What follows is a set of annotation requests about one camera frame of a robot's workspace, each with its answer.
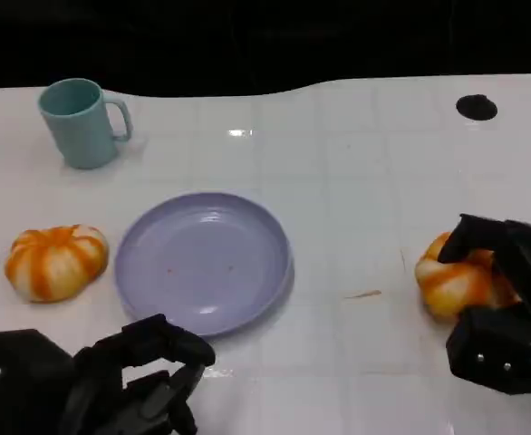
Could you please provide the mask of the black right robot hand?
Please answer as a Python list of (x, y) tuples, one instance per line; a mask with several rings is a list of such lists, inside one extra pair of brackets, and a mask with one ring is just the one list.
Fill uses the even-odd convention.
[(531, 314), (531, 224), (462, 214), (438, 260), (457, 263), (477, 249), (492, 253), (494, 266)]

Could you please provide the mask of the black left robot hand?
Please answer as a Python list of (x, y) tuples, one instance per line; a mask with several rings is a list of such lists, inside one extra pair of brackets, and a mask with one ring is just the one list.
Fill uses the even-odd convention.
[[(125, 368), (180, 363), (123, 382)], [(73, 357), (75, 377), (60, 418), (61, 434), (195, 434), (188, 398), (216, 354), (201, 337), (156, 314), (122, 327)]]

